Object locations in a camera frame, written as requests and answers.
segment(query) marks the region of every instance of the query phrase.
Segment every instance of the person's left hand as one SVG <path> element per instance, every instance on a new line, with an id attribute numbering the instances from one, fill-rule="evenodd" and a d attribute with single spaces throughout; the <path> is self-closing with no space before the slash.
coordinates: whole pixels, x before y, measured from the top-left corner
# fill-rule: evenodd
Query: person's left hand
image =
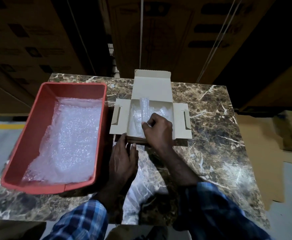
<path id="1" fill-rule="evenodd" d="M 109 161 L 109 181 L 120 184 L 122 187 L 138 170 L 138 151 L 136 144 L 126 145 L 126 133 L 122 134 L 116 145 L 113 146 Z"/>

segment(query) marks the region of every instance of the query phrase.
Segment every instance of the person's right hand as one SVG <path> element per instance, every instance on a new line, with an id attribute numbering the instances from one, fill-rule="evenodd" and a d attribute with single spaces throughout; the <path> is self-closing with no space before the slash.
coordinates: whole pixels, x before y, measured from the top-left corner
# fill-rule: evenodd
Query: person's right hand
<path id="1" fill-rule="evenodd" d="M 153 113 L 147 123 L 141 123 L 141 127 L 148 144 L 157 153 L 173 148 L 173 124 L 164 117 Z"/>

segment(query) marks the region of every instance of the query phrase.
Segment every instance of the hand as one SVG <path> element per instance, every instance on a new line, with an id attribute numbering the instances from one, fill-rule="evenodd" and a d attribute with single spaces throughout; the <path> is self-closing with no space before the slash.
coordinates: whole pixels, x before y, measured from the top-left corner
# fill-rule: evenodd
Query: hand
<path id="1" fill-rule="evenodd" d="M 138 151 L 136 144 L 126 146 L 126 133 L 122 134 L 113 150 L 109 161 L 109 181 L 123 187 L 127 180 L 137 173 Z"/>
<path id="2" fill-rule="evenodd" d="M 142 122 L 146 140 L 157 153 L 173 148 L 173 124 L 164 117 L 153 113 L 148 122 Z"/>

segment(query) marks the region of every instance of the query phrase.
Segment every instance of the white strap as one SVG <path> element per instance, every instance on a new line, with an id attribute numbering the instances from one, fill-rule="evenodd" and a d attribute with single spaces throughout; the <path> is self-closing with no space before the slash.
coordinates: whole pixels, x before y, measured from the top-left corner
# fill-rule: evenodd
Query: white strap
<path id="1" fill-rule="evenodd" d="M 209 55 L 208 55 L 208 57 L 207 57 L 207 59 L 206 59 L 204 65 L 203 65 L 203 68 L 202 68 L 202 70 L 201 70 L 201 72 L 200 72 L 200 74 L 199 74 L 199 77 L 198 77 L 197 80 L 196 80 L 196 83 L 199 83 L 199 82 L 200 82 L 200 79 L 202 78 L 204 72 L 206 71 L 206 69 L 207 69 L 207 67 L 208 67 L 208 65 L 209 65 L 209 63 L 210 63 L 210 61 L 212 60 L 212 58 L 213 58 L 213 56 L 214 56 L 214 54 L 215 54 L 215 52 L 216 52 L 218 46 L 220 45 L 221 41 L 223 40 L 224 35 L 225 35 L 226 31 L 228 30 L 228 27 L 229 27 L 229 25 L 231 24 L 231 22 L 232 22 L 232 20 L 233 20 L 233 18 L 234 18 L 234 16 L 235 16 L 235 13 L 237 12 L 238 7 L 240 6 L 240 3 L 242 2 L 242 0 L 240 0 L 239 3 L 237 4 L 237 6 L 236 6 L 236 8 L 235 8 L 235 11 L 234 11 L 233 15 L 231 16 L 231 18 L 230 18 L 230 20 L 229 20 L 229 22 L 228 22 L 228 25 L 227 25 L 227 27 L 225 28 L 224 33 L 222 34 L 222 36 L 221 36 L 221 38 L 220 38 L 220 40 L 219 40 L 219 42 L 218 42 L 218 45 L 215 46 L 215 44 L 216 44 L 216 42 L 217 42 L 217 40 L 218 40 L 218 38 L 219 38 L 219 36 L 220 36 L 220 34 L 221 34 L 221 32 L 222 32 L 224 26 L 225 26 L 225 23 L 226 23 L 226 21 L 227 21 L 227 19 L 228 19 L 228 16 L 229 16 L 229 14 L 231 13 L 231 10 L 232 10 L 232 8 L 233 8 L 233 6 L 234 6 L 235 1 L 236 1 L 236 0 L 233 1 L 232 5 L 231 5 L 231 7 L 230 7 L 230 9 L 229 9 L 229 11 L 228 11 L 228 14 L 227 14 L 227 16 L 226 16 L 226 18 L 225 18 L 225 20 L 224 20 L 224 23 L 223 23 L 223 25 L 222 25 L 222 27 L 221 27 L 221 29 L 220 29 L 220 31 L 219 31 L 219 34 L 218 34 L 217 37 L 216 37 L 215 43 L 214 43 L 214 45 L 212 46 L 212 49 L 211 49 L 210 52 L 209 52 Z"/>
<path id="2" fill-rule="evenodd" d="M 141 61 L 142 61 L 143 15 L 144 15 L 144 0 L 140 0 L 139 69 L 141 68 Z"/>

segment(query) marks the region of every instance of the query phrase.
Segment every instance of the open cardboard box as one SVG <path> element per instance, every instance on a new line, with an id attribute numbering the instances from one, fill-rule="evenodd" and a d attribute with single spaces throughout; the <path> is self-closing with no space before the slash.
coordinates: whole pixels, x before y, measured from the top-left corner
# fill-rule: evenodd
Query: open cardboard box
<path id="1" fill-rule="evenodd" d="M 131 143 L 146 144 L 146 139 L 136 137 L 129 129 L 131 108 L 135 105 L 140 109 L 140 98 L 149 98 L 149 106 L 159 109 L 165 106 L 173 111 L 173 139 L 192 139 L 191 121 L 188 104 L 173 103 L 171 73 L 167 71 L 135 70 L 134 85 L 131 99 L 116 99 L 110 126 L 110 134 L 127 133 Z"/>

